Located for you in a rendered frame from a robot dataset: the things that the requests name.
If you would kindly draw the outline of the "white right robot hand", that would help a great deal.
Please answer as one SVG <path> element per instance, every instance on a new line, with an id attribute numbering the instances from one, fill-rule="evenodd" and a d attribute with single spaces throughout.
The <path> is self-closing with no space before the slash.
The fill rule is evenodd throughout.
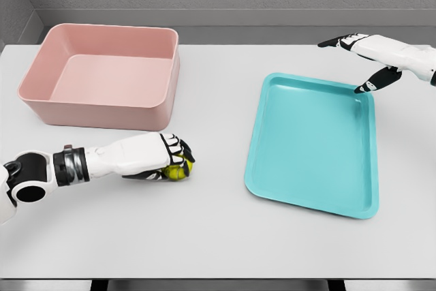
<path id="1" fill-rule="evenodd" d="M 354 93 L 359 94 L 383 89 L 400 80 L 402 76 L 401 66 L 404 64 L 402 51 L 409 44 L 382 35 L 353 33 L 320 42 L 317 46 L 320 48 L 339 47 L 353 52 L 359 57 L 384 65 L 366 82 L 355 88 Z"/>

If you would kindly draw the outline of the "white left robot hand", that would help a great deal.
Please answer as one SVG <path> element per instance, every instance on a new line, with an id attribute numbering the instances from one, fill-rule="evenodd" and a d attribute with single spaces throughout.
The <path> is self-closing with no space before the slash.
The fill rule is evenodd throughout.
<path id="1" fill-rule="evenodd" d="M 190 146 L 175 134 L 149 132 L 121 141 L 122 159 L 118 164 L 125 178 L 165 179 L 163 169 L 180 168 L 186 177 L 189 164 L 196 160 Z"/>

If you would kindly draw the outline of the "yellow-green tennis ball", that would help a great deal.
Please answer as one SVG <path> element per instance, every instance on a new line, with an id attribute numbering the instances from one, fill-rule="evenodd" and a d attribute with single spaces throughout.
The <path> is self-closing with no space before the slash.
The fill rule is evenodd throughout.
<path id="1" fill-rule="evenodd" d="M 172 181 L 180 181 L 187 177 L 183 167 L 177 165 L 166 166 L 165 168 L 162 168 L 161 171 L 165 177 Z"/>

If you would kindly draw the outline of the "pink plastic basket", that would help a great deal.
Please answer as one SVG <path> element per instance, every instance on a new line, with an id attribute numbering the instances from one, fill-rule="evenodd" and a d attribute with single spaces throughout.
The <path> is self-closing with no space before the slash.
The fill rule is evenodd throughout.
<path id="1" fill-rule="evenodd" d="M 178 42 L 170 28 L 56 25 L 18 96 L 49 125 L 161 131 L 176 95 Z"/>

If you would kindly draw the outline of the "blue plastic tray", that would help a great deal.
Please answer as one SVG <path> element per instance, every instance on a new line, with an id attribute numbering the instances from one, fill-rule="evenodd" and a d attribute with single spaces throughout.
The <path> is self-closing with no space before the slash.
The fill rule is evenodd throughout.
<path id="1" fill-rule="evenodd" d="M 274 73 L 263 82 L 245 185 L 255 196 L 354 219 L 379 209 L 375 103 L 353 85 Z"/>

